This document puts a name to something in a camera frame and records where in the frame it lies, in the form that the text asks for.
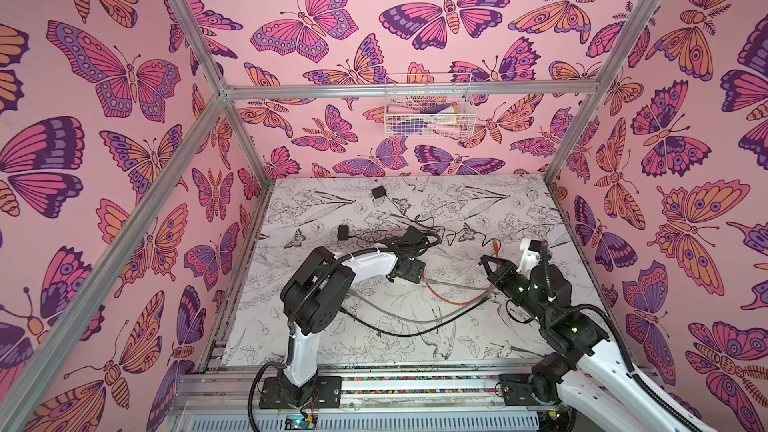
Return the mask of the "black power adapter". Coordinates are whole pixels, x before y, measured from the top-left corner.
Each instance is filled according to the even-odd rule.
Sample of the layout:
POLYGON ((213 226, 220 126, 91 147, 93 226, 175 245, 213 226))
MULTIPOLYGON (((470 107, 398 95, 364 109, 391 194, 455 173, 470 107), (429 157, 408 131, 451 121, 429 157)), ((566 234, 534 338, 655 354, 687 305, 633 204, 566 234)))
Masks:
POLYGON ((404 230, 400 229, 355 229, 342 224, 337 228, 336 240, 343 252, 398 250, 403 247, 403 234, 404 230))
POLYGON ((421 219, 419 215, 411 217, 408 214, 408 206, 406 206, 402 200, 398 201, 390 197, 384 186, 374 187, 371 190, 371 194, 374 200, 381 199, 383 202, 387 202, 392 206, 393 211, 390 213, 392 218, 397 219, 403 224, 412 226, 424 235, 433 238, 436 244, 441 244, 443 242, 444 234, 439 232, 435 225, 428 225, 426 220, 421 219))

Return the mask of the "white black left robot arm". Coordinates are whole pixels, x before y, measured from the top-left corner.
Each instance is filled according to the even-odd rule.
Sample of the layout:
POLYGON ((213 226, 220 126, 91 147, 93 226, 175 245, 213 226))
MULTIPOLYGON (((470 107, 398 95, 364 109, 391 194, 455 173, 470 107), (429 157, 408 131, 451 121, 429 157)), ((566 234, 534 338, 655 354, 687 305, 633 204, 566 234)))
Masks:
POLYGON ((440 243, 410 226, 400 237, 368 248, 334 253, 313 249, 280 292, 288 327, 287 354, 281 363, 267 362, 264 370, 277 370, 275 393, 264 390, 283 406, 300 408, 318 393, 318 351, 321 333, 341 311, 352 286, 375 277, 404 278, 417 283, 425 264, 420 260, 440 243))

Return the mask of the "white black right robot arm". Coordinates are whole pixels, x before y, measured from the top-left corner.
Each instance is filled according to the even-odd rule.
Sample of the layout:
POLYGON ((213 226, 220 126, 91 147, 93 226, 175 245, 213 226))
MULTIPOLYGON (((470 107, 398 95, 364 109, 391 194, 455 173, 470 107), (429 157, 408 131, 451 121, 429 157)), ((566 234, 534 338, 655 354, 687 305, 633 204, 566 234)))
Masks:
POLYGON ((546 242, 525 239, 520 252, 517 263, 484 255, 479 264, 552 350, 528 378, 536 402, 570 408, 605 431, 708 430, 634 364, 603 309, 572 304, 572 285, 551 264, 546 242))

